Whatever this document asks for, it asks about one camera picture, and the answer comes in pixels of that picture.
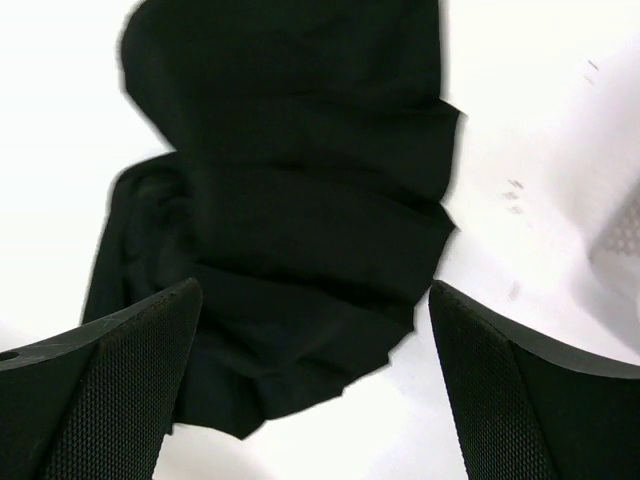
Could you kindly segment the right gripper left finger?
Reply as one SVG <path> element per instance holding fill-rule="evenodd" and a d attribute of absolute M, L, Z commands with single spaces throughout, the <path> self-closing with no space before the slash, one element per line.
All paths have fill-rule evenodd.
<path fill-rule="evenodd" d="M 2 352 L 2 478 L 151 478 L 201 304 L 198 283 L 188 279 Z"/>

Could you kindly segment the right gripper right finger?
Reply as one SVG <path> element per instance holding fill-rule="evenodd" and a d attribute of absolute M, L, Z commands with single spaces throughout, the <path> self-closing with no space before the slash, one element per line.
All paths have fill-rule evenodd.
<path fill-rule="evenodd" d="M 429 312 L 469 478 L 637 480 L 639 368 L 436 281 Z"/>

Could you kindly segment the black pleated skirt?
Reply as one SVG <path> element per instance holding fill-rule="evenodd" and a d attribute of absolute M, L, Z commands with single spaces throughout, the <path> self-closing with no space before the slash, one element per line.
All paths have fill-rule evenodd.
<path fill-rule="evenodd" d="M 172 150 L 116 180 L 85 319 L 195 278 L 173 418 L 239 439 L 385 366 L 454 228 L 438 3 L 146 1 L 120 59 Z"/>

